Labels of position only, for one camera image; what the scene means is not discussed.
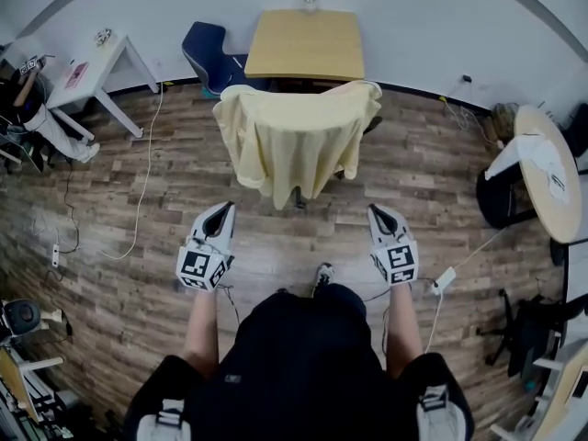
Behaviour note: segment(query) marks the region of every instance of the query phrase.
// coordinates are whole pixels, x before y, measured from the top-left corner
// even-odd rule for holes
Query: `white sneaker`
[[[314,283],[314,291],[312,296],[316,296],[325,286],[328,286],[334,282],[334,268],[330,263],[323,263],[316,270],[316,282]]]
[[[88,154],[88,160],[90,160],[91,158],[95,157],[99,150],[100,150],[100,144],[98,142],[96,142],[95,144],[92,144],[90,146],[90,152]]]

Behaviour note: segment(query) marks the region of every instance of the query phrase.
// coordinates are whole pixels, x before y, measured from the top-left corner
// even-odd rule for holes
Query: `power cord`
[[[480,245],[478,248],[476,248],[476,250],[474,250],[471,254],[469,254],[469,256],[463,260],[462,262],[460,262],[458,265],[455,265],[453,267],[454,271],[457,270],[458,268],[460,268],[461,266],[464,266],[470,259],[472,256],[474,256],[477,252],[479,252],[482,248],[484,248],[486,245],[488,245],[488,243],[490,243],[492,240],[494,240],[496,237],[498,237],[502,232],[504,232],[506,229],[508,229],[508,227],[504,227],[503,229],[500,229],[497,233],[495,233],[492,237],[490,237],[490,239],[488,239],[486,242],[484,242],[484,244]],[[440,294],[439,294],[439,301],[437,302],[437,309],[435,311],[435,318],[433,319],[433,327],[431,328],[431,335],[429,336],[429,343],[426,346],[426,349],[424,350],[425,353],[429,352],[429,348],[431,347],[431,343],[433,343],[433,337],[435,335],[435,329],[437,326],[437,319],[439,317],[439,312],[441,312],[441,304],[443,303],[443,290],[441,290]]]
[[[237,328],[239,328],[241,326],[241,318],[239,317],[239,311],[237,310],[237,306],[235,305],[234,301],[232,300],[231,289],[233,288],[233,286],[224,286],[223,284],[219,284],[219,285],[217,285],[217,288],[223,290],[223,292],[227,296],[227,299],[231,303],[232,308],[235,311],[235,317],[237,317]]]
[[[151,121],[151,125],[149,127],[149,148],[148,148],[148,157],[147,157],[147,159],[148,159],[147,174],[145,175],[145,183],[143,184],[143,191],[141,192],[141,197],[139,198],[139,203],[137,204],[137,214],[136,214],[136,219],[135,219],[135,234],[134,234],[134,238],[132,241],[132,245],[130,246],[129,250],[121,256],[113,256],[111,254],[104,252],[103,250],[100,250],[99,248],[96,249],[99,253],[101,253],[102,255],[104,255],[107,258],[110,258],[112,260],[122,260],[135,248],[135,245],[137,244],[137,235],[139,232],[139,214],[140,214],[140,209],[141,209],[141,203],[142,203],[143,198],[145,196],[145,191],[147,190],[147,182],[149,181],[149,174],[151,172],[151,166],[152,166],[151,149],[152,149],[152,139],[153,139],[153,124],[155,123],[155,120],[157,119],[157,116],[159,115],[159,112],[162,108],[162,104],[164,102],[164,83],[163,82],[160,82],[159,91],[160,91],[159,106],[157,107],[157,111],[155,112],[155,115],[153,116],[153,119]],[[72,254],[72,253],[76,252],[77,250],[80,250],[81,248],[88,248],[88,245],[80,245],[80,230],[79,230],[79,228],[75,222],[75,219],[74,219],[75,207],[72,206],[71,204],[69,204],[66,200],[67,194],[69,192],[70,179],[72,177],[73,169],[74,168],[73,168],[72,164],[70,163],[70,174],[67,176],[67,182],[65,185],[65,195],[63,197],[63,202],[65,203],[65,205],[68,208],[70,208],[70,211],[71,211],[71,219],[72,219],[73,226],[75,227],[75,245],[72,245],[70,243],[67,243],[66,241],[63,241],[64,243],[67,243],[70,246],[72,246],[72,250],[68,250],[67,252],[60,251],[60,254]]]
[[[469,109],[466,109],[464,107],[459,107],[459,114],[461,115],[461,118],[463,119],[463,121],[461,121],[459,119],[458,114],[456,114],[456,112],[447,103],[447,99],[444,96],[441,96],[439,99],[445,103],[445,106],[447,107],[447,109],[449,110],[451,115],[453,116],[453,120],[456,121],[456,123],[458,124],[458,126],[461,130],[463,130],[464,132],[469,131],[468,116],[470,116],[474,119],[478,128],[480,128],[480,133],[481,133],[481,136],[484,138],[484,140],[491,145],[498,145],[497,142],[492,142],[490,139],[488,139],[488,137],[486,137],[486,133],[484,132],[484,128],[482,127],[482,125],[478,121],[478,118],[476,118],[476,115],[474,115],[471,111],[469,111]]]
[[[67,181],[65,182],[65,194],[63,195],[63,202],[65,203],[65,206],[67,206],[71,211],[70,217],[72,218],[72,224],[75,227],[75,247],[68,252],[62,252],[60,250],[60,254],[72,254],[80,246],[80,230],[78,229],[74,219],[75,207],[67,202],[67,193],[70,192],[70,179],[72,178],[72,172],[74,171],[74,166],[72,165],[73,162],[70,161],[68,163],[70,165],[70,174],[67,176]],[[57,244],[59,245],[59,232],[57,232]]]
[[[139,231],[139,209],[141,208],[141,202],[143,201],[143,197],[145,196],[145,191],[147,190],[147,181],[149,180],[149,173],[151,172],[151,140],[152,140],[152,136],[153,136],[153,124],[155,123],[155,120],[157,119],[157,115],[159,114],[159,111],[162,108],[162,103],[164,102],[164,83],[160,82],[160,88],[159,88],[159,92],[160,92],[160,96],[159,96],[159,106],[157,107],[157,111],[155,112],[155,116],[153,116],[153,119],[151,121],[151,126],[149,127],[149,148],[148,148],[148,153],[147,153],[147,174],[145,175],[145,183],[143,184],[143,191],[141,193],[141,197],[139,198],[139,203],[137,204],[137,219],[135,220],[135,237],[132,240],[132,245],[130,246],[129,250],[127,251],[127,253],[122,254],[121,256],[112,256],[111,254],[108,254],[106,252],[103,252],[102,250],[98,249],[98,252],[100,252],[101,254],[103,254],[104,256],[112,259],[112,260],[122,260],[125,256],[127,256],[130,252],[132,252],[132,249],[135,248],[135,244],[137,243],[137,233]]]
[[[496,237],[498,237],[502,232],[504,232],[507,229],[507,227],[505,227],[504,229],[500,229],[497,233],[495,233],[490,239],[488,239],[486,242],[484,242],[484,244],[482,244],[481,246],[479,246],[478,248],[476,248],[476,250],[474,250],[471,254],[469,254],[469,256],[461,261],[459,264],[454,266],[454,270],[460,268],[461,266],[464,266],[477,252],[479,252],[481,249],[483,249],[486,245],[488,245],[492,240],[494,240]],[[427,279],[429,281],[431,281],[433,284],[435,284],[437,282],[437,280],[439,279],[432,279],[431,277],[423,277],[422,279]],[[371,302],[372,300],[376,300],[378,298],[381,298],[382,296],[385,296],[386,294],[388,294],[390,292],[390,288],[388,288],[387,290],[385,290],[384,292],[381,292],[380,294],[366,299],[366,300],[362,300],[363,302]],[[443,304],[443,291],[441,291],[441,293],[439,294],[439,300],[437,301],[437,307],[435,310],[435,318],[433,319],[433,327],[431,328],[431,334],[429,335],[429,341],[427,343],[426,349],[424,350],[425,353],[429,352],[429,349],[431,348],[431,343],[433,343],[433,337],[435,335],[435,329],[437,326],[437,320],[439,318],[439,312],[441,312],[441,305]],[[382,331],[382,341],[381,341],[381,347],[382,347],[382,353],[384,355],[386,355],[386,335],[388,334],[388,313],[390,311],[390,306],[388,306],[386,308],[386,310],[384,311],[384,313],[382,314],[382,325],[383,325],[383,331]]]

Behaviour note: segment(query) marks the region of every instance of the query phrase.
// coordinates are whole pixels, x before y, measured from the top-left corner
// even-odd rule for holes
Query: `cable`
[[[239,311],[237,310],[237,306],[235,305],[235,303],[231,297],[231,289],[233,288],[233,286],[224,286],[222,284],[219,284],[217,286],[217,288],[222,289],[224,291],[225,295],[227,296],[227,298],[229,299],[229,302],[231,303],[232,308],[235,311],[235,317],[237,317],[237,327],[240,327],[241,326],[241,318],[239,317]]]
[[[390,292],[390,288],[387,288],[384,292],[382,292],[381,294],[378,294],[378,296],[374,296],[373,298],[362,300],[362,302],[371,302],[372,300],[376,300],[377,298],[381,298],[382,296],[388,294],[389,292]]]
[[[449,110],[449,112],[453,116],[453,119],[456,121],[456,123],[458,124],[458,126],[461,130],[463,130],[464,132],[469,131],[469,122],[468,122],[467,116],[471,116],[474,119],[474,121],[476,122],[476,124],[478,125],[478,127],[480,128],[481,136],[484,138],[484,140],[491,145],[497,145],[496,142],[492,142],[490,139],[488,139],[488,137],[486,137],[486,133],[484,132],[484,128],[481,126],[480,122],[478,121],[478,118],[476,118],[476,115],[474,115],[471,111],[469,111],[468,109],[465,109],[464,107],[459,107],[459,109],[460,109],[459,114],[463,118],[463,123],[462,123],[462,121],[459,120],[459,116],[451,108],[451,106],[447,103],[447,99],[445,97],[442,97],[441,100],[445,103],[445,106],[447,107],[447,109]]]
[[[102,255],[104,255],[107,258],[110,258],[112,260],[122,260],[133,250],[133,248],[135,248],[135,245],[137,244],[137,235],[139,232],[139,213],[141,211],[141,203],[143,201],[143,197],[145,196],[145,191],[147,190],[147,182],[149,180],[149,174],[151,172],[151,164],[152,164],[151,163],[151,148],[152,148],[152,138],[153,138],[153,124],[155,123],[155,120],[157,119],[157,116],[159,115],[159,111],[161,110],[162,104],[164,102],[164,83],[163,82],[160,83],[159,90],[160,90],[159,106],[157,107],[157,111],[155,112],[155,116],[153,116],[153,119],[151,121],[151,125],[149,127],[149,148],[148,148],[148,155],[147,155],[147,161],[148,161],[147,174],[145,175],[145,183],[143,184],[143,191],[141,192],[141,197],[139,198],[139,203],[137,204],[137,214],[136,214],[136,219],[135,219],[135,234],[134,234],[134,238],[132,241],[132,245],[130,246],[129,250],[127,250],[127,252],[121,256],[112,256],[111,254],[108,254],[108,253],[100,250],[99,248],[96,249],[99,253],[101,253]],[[72,174],[71,168],[72,168],[72,166],[70,164],[70,176]],[[65,198],[67,197],[67,192],[69,190],[70,176],[68,176],[68,183],[66,186]],[[60,252],[60,254],[72,254],[73,252],[80,250],[81,248],[88,248],[89,246],[88,245],[81,245],[80,246],[80,231],[79,231],[77,224],[75,223],[75,220],[74,220],[74,206],[67,204],[67,202],[65,204],[67,206],[69,206],[72,210],[72,222],[73,222],[73,226],[75,227],[75,230],[76,230],[76,242],[75,242],[75,246],[73,247],[72,250],[70,250],[68,252]]]
[[[63,281],[63,275],[61,275],[60,277],[57,277],[57,273],[55,273],[55,271],[53,271],[52,269],[48,269],[48,270],[47,270],[47,273],[45,273],[45,279],[43,279],[43,284],[41,284],[41,285],[40,285],[42,288],[45,288],[45,285],[47,284],[47,278],[49,277],[49,275],[50,275],[51,273],[53,273],[53,275],[55,276],[55,280],[56,280],[58,283],[61,283],[61,282]]]
[[[98,252],[100,252],[101,254],[103,254],[104,256],[112,259],[112,260],[122,260],[125,256],[127,256],[133,248],[135,248],[135,244],[137,243],[137,233],[139,231],[139,212],[140,212],[140,208],[141,208],[141,202],[143,201],[143,197],[145,196],[145,191],[147,190],[147,181],[149,180],[149,173],[151,172],[151,141],[152,141],[152,137],[153,137],[153,124],[155,123],[155,120],[157,119],[157,115],[159,114],[159,111],[162,108],[162,103],[164,102],[164,83],[161,82],[160,83],[160,97],[159,97],[159,106],[157,107],[157,111],[155,112],[155,116],[153,116],[153,119],[151,121],[151,126],[149,127],[149,148],[148,148],[148,154],[147,154],[147,174],[145,175],[145,183],[143,184],[143,191],[141,193],[141,197],[139,198],[139,203],[137,204],[137,219],[135,220],[135,237],[132,240],[132,245],[130,246],[130,249],[127,251],[127,253],[121,255],[121,256],[112,256],[111,254],[108,254],[106,252],[103,252],[102,250],[98,249]]]
[[[458,265],[454,266],[453,269],[457,271],[457,269],[460,266],[464,266],[471,259],[472,256],[474,256],[477,252],[479,252],[482,248],[484,248],[488,243],[490,243],[492,240],[494,240],[496,237],[498,237],[506,229],[508,229],[508,227],[504,227],[503,229],[500,229],[497,233],[495,233],[492,237],[490,237],[490,239],[488,239],[486,242],[484,242],[484,244],[482,244],[481,246],[476,248],[476,250],[474,250],[465,260],[463,260]],[[443,292],[441,292],[441,294],[439,294],[439,302],[437,303],[437,310],[435,312],[435,319],[433,320],[433,328],[431,329],[431,334],[429,335],[429,343],[427,344],[426,349],[424,350],[425,353],[428,353],[429,348],[431,347],[431,343],[433,343],[433,336],[435,335],[435,328],[437,326],[437,318],[439,317],[439,312],[441,311],[441,303],[442,302],[443,302]]]
[[[490,239],[488,239],[486,242],[484,242],[483,245],[480,245],[478,248],[476,248],[476,250],[474,250],[470,256],[468,256],[465,260],[463,260],[461,263],[459,263],[459,265],[456,265],[453,267],[453,269],[457,270],[460,266],[465,265],[472,256],[474,256],[477,252],[479,252],[482,248],[484,248],[488,243],[490,243],[492,240],[494,240],[496,237],[498,237],[501,233],[503,233],[506,229],[508,229],[508,227],[504,227],[503,229],[500,229],[497,233],[495,233],[492,237],[490,237]]]
[[[69,162],[69,165],[70,165],[70,174],[67,176],[67,181],[65,182],[65,194],[63,195],[63,202],[65,203],[65,206],[70,208],[70,211],[71,211],[72,224],[75,227],[75,247],[72,250],[70,250],[69,252],[60,251],[59,252],[60,254],[72,254],[80,246],[80,230],[78,229],[77,224],[75,223],[75,220],[74,220],[75,207],[67,202],[67,193],[70,192],[70,179],[72,177],[72,172],[74,171],[74,166],[72,165],[72,162]]]
[[[439,311],[441,311],[441,303],[443,302],[443,292],[439,295],[439,302],[437,303],[437,310],[435,312],[435,318],[433,319],[433,328],[431,329],[431,334],[429,336],[429,343],[424,350],[425,353],[429,352],[429,348],[431,347],[431,343],[433,343],[433,335],[435,334],[435,328],[437,326],[437,318],[439,317]]]
[[[390,313],[390,306],[386,308],[384,313],[382,314],[382,326],[384,327],[384,331],[382,332],[382,353],[384,356],[386,355],[386,335],[388,334],[388,314]]]

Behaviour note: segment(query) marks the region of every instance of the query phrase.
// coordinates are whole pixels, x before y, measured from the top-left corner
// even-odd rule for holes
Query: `white table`
[[[137,51],[135,51],[135,48],[132,47],[129,38],[124,35],[121,36],[115,34],[103,46],[96,47],[96,45],[94,45],[94,47],[88,48],[88,51],[85,54],[78,56],[73,60],[71,64],[72,70],[80,63],[88,62],[88,66],[85,68],[82,78],[80,78],[77,86],[73,88],[65,88],[65,85],[70,78],[71,71],[68,71],[68,73],[65,73],[59,80],[57,80],[54,83],[53,91],[47,100],[47,109],[73,129],[77,130],[84,137],[93,140],[94,134],[75,122],[61,111],[59,107],[95,96],[125,128],[130,130],[130,132],[136,137],[142,137],[142,129],[139,129],[137,125],[120,110],[103,88],[112,67],[119,59],[120,54],[125,50],[127,50],[134,67],[144,77],[147,85],[154,93],[158,93],[159,86],[150,74],[145,63],[141,60]]]

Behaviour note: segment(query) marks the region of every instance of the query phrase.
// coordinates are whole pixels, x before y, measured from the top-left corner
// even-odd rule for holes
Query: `charger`
[[[443,274],[435,280],[433,286],[431,286],[431,291],[433,294],[436,296],[443,294],[443,291],[453,282],[456,276],[456,270],[453,268],[453,266],[450,266],[448,269],[446,269]]]

